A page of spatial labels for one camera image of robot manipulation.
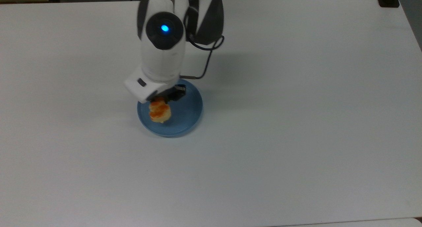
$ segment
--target white robotic arm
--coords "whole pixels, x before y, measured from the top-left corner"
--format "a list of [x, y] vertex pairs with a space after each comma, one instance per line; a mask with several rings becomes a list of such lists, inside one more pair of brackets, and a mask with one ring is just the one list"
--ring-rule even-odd
[[177, 100], [176, 86], [187, 40], [209, 45], [223, 31], [222, 0], [148, 0], [138, 9], [142, 62], [125, 81], [126, 88], [145, 103], [156, 96]]

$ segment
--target food item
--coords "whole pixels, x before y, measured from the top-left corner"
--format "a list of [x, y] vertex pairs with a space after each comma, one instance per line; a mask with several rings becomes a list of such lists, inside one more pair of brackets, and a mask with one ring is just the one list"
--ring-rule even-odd
[[166, 104], [163, 97], [157, 97], [151, 104], [149, 104], [149, 117], [153, 122], [164, 123], [170, 119], [170, 106]]

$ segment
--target white table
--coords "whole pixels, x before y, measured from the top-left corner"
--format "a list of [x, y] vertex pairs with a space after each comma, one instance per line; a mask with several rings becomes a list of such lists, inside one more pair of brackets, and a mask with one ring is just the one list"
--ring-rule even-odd
[[[224, 0], [199, 126], [149, 133], [136, 2], [0, 5], [0, 226], [422, 215], [422, 53], [377, 0]], [[188, 48], [185, 75], [206, 54]]]
[[295, 227], [421, 227], [422, 224], [414, 218], [389, 219], [375, 221], [353, 221], [330, 224], [295, 225]]

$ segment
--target round plate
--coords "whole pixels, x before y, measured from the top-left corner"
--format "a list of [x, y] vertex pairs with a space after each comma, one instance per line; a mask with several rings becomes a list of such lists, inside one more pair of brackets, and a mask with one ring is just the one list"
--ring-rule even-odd
[[186, 95], [178, 101], [168, 103], [171, 117], [164, 123], [151, 120], [149, 117], [150, 102], [137, 103], [139, 120], [154, 134], [164, 137], [182, 136], [191, 131], [202, 116], [202, 97], [198, 89], [186, 80], [179, 80], [177, 84], [186, 85]]

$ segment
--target blue led light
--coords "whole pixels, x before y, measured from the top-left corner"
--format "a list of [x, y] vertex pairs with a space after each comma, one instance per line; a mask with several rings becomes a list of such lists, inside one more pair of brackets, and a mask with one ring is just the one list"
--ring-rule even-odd
[[170, 28], [168, 28], [168, 26], [166, 26], [166, 25], [162, 25], [161, 30], [163, 30], [163, 32], [168, 32], [168, 30], [170, 30]]

